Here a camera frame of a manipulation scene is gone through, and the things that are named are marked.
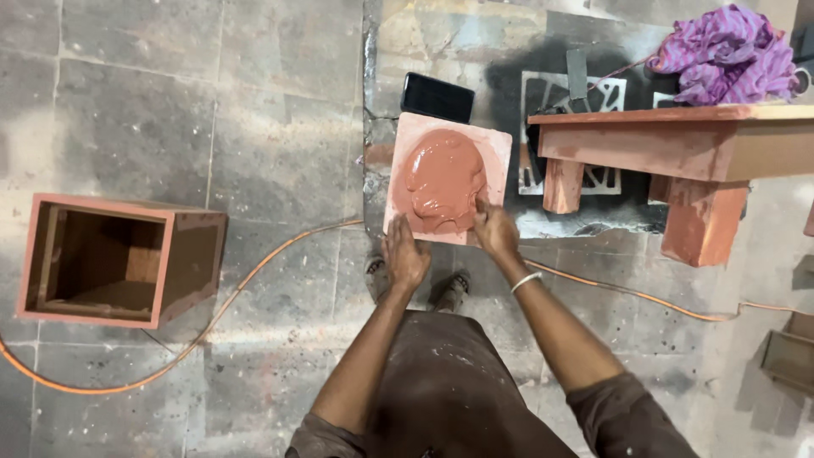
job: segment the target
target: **pink cloth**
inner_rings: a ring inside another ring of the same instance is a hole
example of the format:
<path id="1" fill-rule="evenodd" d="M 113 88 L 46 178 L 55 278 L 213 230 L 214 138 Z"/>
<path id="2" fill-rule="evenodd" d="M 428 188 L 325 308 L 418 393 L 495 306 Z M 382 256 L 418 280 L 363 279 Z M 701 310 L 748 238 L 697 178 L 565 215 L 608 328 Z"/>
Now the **pink cloth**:
<path id="1" fill-rule="evenodd" d="M 727 5 L 700 19 L 677 20 L 659 52 L 646 62 L 657 73 L 681 73 L 676 102 L 691 105 L 791 99 L 797 84 L 792 50 L 766 16 Z"/>

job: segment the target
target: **foot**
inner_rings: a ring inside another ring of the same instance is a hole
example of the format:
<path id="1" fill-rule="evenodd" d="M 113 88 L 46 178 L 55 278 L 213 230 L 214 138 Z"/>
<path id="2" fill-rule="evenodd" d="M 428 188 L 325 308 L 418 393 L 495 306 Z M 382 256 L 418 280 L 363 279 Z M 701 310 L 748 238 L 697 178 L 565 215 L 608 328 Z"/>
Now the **foot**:
<path id="1" fill-rule="evenodd" d="M 435 305 L 435 311 L 454 313 L 469 294 L 470 277 L 467 271 L 458 271 L 449 280 L 449 285 Z"/>
<path id="2" fill-rule="evenodd" d="M 380 254 L 368 258 L 365 264 L 365 286 L 370 291 L 370 296 L 377 304 L 382 295 L 387 292 L 390 280 L 387 277 L 387 264 Z"/>

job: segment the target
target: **hand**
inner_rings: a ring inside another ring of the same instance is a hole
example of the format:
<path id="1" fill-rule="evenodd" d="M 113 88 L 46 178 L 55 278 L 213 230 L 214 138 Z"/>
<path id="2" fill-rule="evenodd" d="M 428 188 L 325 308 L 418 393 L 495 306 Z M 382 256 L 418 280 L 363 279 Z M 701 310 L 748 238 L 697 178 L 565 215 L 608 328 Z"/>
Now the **hand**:
<path id="1" fill-rule="evenodd" d="M 382 253 L 387 263 L 390 290 L 403 289 L 414 293 L 430 269 L 430 244 L 415 241 L 407 217 L 396 215 L 382 239 Z"/>
<path id="2" fill-rule="evenodd" d="M 475 205 L 475 234 L 484 251 L 495 261 L 519 258 L 520 233 L 512 217 L 502 207 L 481 199 Z"/>

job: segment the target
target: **brown apron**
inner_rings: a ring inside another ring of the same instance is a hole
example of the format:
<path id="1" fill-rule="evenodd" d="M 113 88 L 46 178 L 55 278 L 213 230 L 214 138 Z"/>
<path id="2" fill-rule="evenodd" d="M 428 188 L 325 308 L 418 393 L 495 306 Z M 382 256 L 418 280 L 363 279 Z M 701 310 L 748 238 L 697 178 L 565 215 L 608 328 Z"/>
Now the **brown apron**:
<path id="1" fill-rule="evenodd" d="M 576 456 L 526 408 L 477 321 L 413 310 L 390 349 L 365 448 L 373 457 Z"/>

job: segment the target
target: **stone floor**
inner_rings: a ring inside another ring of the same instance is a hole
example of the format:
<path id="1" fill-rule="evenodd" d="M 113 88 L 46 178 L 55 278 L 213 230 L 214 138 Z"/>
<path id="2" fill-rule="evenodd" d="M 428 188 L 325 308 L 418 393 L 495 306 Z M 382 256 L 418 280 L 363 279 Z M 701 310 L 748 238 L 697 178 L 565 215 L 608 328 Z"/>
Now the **stone floor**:
<path id="1" fill-rule="evenodd" d="M 33 192 L 206 206 L 231 217 L 217 303 L 277 244 L 361 214 L 362 0 L 0 0 L 0 334 L 29 367 L 83 386 L 136 380 L 208 322 L 214 299 L 148 336 L 23 321 L 13 306 Z M 518 0 L 570 14 L 669 25 L 716 0 Z M 794 0 L 748 2 L 782 29 Z M 606 232 L 529 240 L 523 253 L 694 310 L 739 300 L 814 310 L 801 233 L 814 178 L 754 183 L 727 266 L 659 255 L 660 237 Z M 63 394 L 0 361 L 4 456 L 281 456 L 372 309 L 359 227 L 293 245 L 248 285 L 179 367 L 124 394 Z M 492 339 L 523 397 L 588 456 L 562 391 L 504 280 L 477 249 L 433 248 L 431 282 L 460 267 L 461 313 Z M 705 324 L 637 297 L 544 282 L 608 341 L 702 456 L 811 456 L 812 403 L 759 369 L 787 314 Z"/>

